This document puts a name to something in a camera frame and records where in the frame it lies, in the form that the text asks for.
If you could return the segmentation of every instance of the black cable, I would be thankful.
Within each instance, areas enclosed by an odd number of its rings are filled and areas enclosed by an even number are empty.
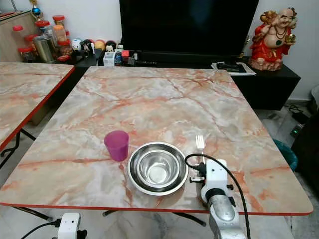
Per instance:
[[[173,213],[173,214],[178,215],[178,216],[183,217],[183,218],[193,220],[194,222],[202,225],[203,227],[206,226],[206,222],[203,222],[201,219],[198,219],[197,217],[194,217],[193,215],[190,215],[187,213]]]
[[[297,112],[299,112],[299,113],[303,113],[303,111],[302,110],[300,110],[299,108],[306,108],[307,106],[297,106],[297,105],[294,105],[294,104],[292,104],[292,105],[285,105],[287,108],[288,108],[288,110],[290,111],[290,112],[292,112],[292,113],[297,113]]]
[[[203,166],[204,164],[203,163],[200,163],[199,166],[193,166],[193,165],[190,165],[187,160],[191,157],[195,157],[195,156],[202,156],[202,157],[206,157],[206,158],[209,158],[213,161],[215,161],[216,163],[218,163],[223,169],[226,170],[226,172],[229,174],[229,176],[233,179],[233,181],[235,182],[238,190],[239,190],[239,193],[240,193],[240,197],[241,197],[241,200],[243,202],[243,208],[244,208],[244,214],[245,214],[245,222],[246,222],[246,230],[247,230],[247,239],[250,239],[250,229],[249,229],[249,219],[248,219],[248,212],[247,212],[247,207],[246,207],[246,201],[245,201],[245,198],[244,198],[244,194],[243,194],[243,190],[241,189],[239,183],[237,182],[236,178],[234,177],[234,175],[229,171],[228,168],[226,168],[221,162],[219,162],[218,160],[216,160],[215,158],[211,157],[211,156],[208,156],[206,154],[201,154],[201,153],[193,153],[193,154],[190,154],[188,156],[186,156],[185,158],[185,163],[188,167],[192,168],[192,169],[195,169],[195,170],[198,170],[198,167],[200,167],[201,165]]]
[[[56,228],[58,228],[60,226],[60,223],[61,223],[61,219],[57,219],[53,222],[41,224],[41,225],[37,226],[36,228],[33,228],[31,231],[29,231],[27,234],[25,234],[21,239],[25,239],[28,235],[33,233],[35,230],[38,230],[39,228],[42,228],[42,227],[47,226],[47,225],[53,225]]]

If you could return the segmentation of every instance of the toy figure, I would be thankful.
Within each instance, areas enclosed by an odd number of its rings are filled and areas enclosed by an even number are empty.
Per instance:
[[[75,38],[72,40],[72,48],[74,51],[81,50],[81,40],[79,38]]]
[[[295,43],[291,29],[296,27],[297,13],[294,8],[286,8],[278,14],[266,11],[260,19],[264,22],[255,30],[250,65],[257,70],[280,70],[282,54],[287,55],[290,46]]]
[[[86,52],[86,57],[90,54],[93,54],[92,41],[86,39],[80,43],[82,50]]]
[[[116,43],[114,41],[107,41],[105,49],[106,49],[106,51],[115,51]]]
[[[96,40],[94,43],[94,48],[95,49],[101,49],[102,51],[105,50],[105,41],[103,40]]]
[[[115,66],[121,66],[122,65],[122,54],[121,54],[120,51],[115,53],[114,65]]]

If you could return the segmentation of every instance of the metal bowl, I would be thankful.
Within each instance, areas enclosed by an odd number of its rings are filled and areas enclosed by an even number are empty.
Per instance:
[[[137,173],[139,179],[150,187],[167,187],[178,177],[178,160],[166,150],[151,150],[138,160]]]
[[[140,191],[156,196],[175,192],[186,181],[188,167],[184,154],[175,146],[150,142],[131,155],[128,175]]]

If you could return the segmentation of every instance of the blue object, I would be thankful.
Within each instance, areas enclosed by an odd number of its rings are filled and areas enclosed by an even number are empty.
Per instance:
[[[279,149],[280,153],[285,158],[286,162],[289,164],[291,170],[295,171],[298,165],[298,158],[295,153],[284,143],[279,140],[273,139],[275,145]]]
[[[121,66],[122,65],[122,54],[121,54],[120,51],[115,53],[114,65],[116,65],[116,66]]]
[[[33,14],[36,15],[36,16],[40,16],[40,14],[41,14],[40,8],[38,8],[38,7],[36,7],[36,6],[33,6],[32,12],[33,12]]]

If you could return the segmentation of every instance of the white plastic fork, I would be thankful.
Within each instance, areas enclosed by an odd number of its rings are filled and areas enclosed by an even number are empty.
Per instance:
[[[199,149],[201,151],[201,154],[204,154],[205,141],[204,141],[204,137],[202,135],[196,136],[196,146],[197,146],[197,149]]]

